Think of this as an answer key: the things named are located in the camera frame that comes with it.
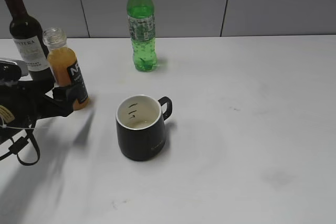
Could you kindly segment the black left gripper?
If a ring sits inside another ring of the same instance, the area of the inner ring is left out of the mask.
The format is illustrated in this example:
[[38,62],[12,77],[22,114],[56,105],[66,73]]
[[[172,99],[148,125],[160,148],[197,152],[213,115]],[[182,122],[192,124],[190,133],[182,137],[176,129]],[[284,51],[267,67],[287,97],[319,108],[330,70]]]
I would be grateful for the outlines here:
[[[54,88],[51,79],[21,81],[1,78],[1,140],[34,127],[39,118],[67,117],[73,112],[81,84]],[[52,90],[52,98],[46,95]]]

